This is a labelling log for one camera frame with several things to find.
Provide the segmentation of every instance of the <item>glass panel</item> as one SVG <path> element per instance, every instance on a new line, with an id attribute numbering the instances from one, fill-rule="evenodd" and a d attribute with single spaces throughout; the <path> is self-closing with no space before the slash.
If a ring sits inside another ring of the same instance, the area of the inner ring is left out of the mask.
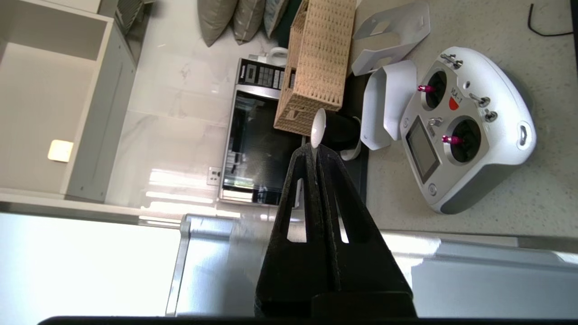
<path id="1" fill-rule="evenodd" d="M 228 200 L 277 205 L 302 136 L 273 128 L 276 99 L 237 92 L 223 170 Z"/>

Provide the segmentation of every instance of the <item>pink joystick tip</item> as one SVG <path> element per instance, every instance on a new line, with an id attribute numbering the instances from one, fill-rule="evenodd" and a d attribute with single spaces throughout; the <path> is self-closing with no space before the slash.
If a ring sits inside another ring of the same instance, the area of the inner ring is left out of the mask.
<path id="1" fill-rule="evenodd" d="M 435 91 L 435 88 L 432 86 L 426 86 L 426 85 L 421 84 L 421 85 L 417 86 L 417 90 L 423 91 L 424 93 L 432 93 Z"/>
<path id="2" fill-rule="evenodd" d="M 449 143 L 451 145 L 461 145 L 464 140 L 462 138 L 458 138 L 457 136 L 442 136 L 442 142 Z"/>

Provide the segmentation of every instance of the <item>beige countertop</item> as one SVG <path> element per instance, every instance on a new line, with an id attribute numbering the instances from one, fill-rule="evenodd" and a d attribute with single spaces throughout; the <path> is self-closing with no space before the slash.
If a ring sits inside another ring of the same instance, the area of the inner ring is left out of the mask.
<path id="1" fill-rule="evenodd" d="M 527 88 L 538 145 L 530 159 L 472 208 L 430 210 L 400 141 L 369 153 L 367 207 L 380 229 L 578 237 L 578 76 L 572 35 L 527 28 L 531 1 L 429 1 L 431 33 L 407 57 L 421 80 L 437 55 L 468 47 Z M 570 3 L 535 0 L 532 25 L 572 30 Z"/>

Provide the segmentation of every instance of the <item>cushion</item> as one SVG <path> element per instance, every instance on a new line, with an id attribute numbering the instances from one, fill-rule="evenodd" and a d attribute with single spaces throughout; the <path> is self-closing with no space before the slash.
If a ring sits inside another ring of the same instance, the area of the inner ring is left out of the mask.
<path id="1" fill-rule="evenodd" d="M 302 0 L 288 0 L 285 13 L 283 14 L 281 20 L 279 20 L 277 28 L 275 28 L 275 37 L 277 38 L 280 47 L 285 47 L 286 49 L 289 48 L 289 34 L 291 32 L 291 24 L 293 23 L 295 16 L 297 16 L 297 10 L 299 10 L 301 2 Z"/>
<path id="2" fill-rule="evenodd" d="M 233 16 L 233 32 L 237 43 L 243 44 L 253 38 L 263 21 L 265 0 L 239 0 Z"/>
<path id="3" fill-rule="evenodd" d="M 198 0 L 201 34 L 207 46 L 213 45 L 235 13 L 238 0 Z"/>
<path id="4" fill-rule="evenodd" d="M 287 2 L 288 0 L 266 0 L 263 23 L 265 24 L 267 37 L 271 38 L 273 31 L 277 27 L 281 17 L 283 16 L 283 13 L 285 12 Z"/>

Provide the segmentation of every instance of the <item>white plastic holder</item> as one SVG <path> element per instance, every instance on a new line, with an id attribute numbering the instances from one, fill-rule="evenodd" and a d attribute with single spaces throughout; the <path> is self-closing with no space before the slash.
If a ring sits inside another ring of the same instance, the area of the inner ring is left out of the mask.
<path id="1" fill-rule="evenodd" d="M 375 32 L 375 28 L 384 21 L 390 22 L 387 28 Z M 361 24 L 353 35 L 353 40 L 393 32 L 399 35 L 401 44 L 381 50 L 364 49 L 351 65 L 351 71 L 356 76 L 370 73 L 379 60 L 387 57 L 391 58 L 390 64 L 400 62 L 430 30 L 429 5 L 423 1 L 375 13 Z"/>
<path id="2" fill-rule="evenodd" d="M 399 123 L 417 91 L 417 68 L 411 61 L 385 65 L 375 71 L 365 86 L 361 141 L 371 150 L 399 140 Z"/>

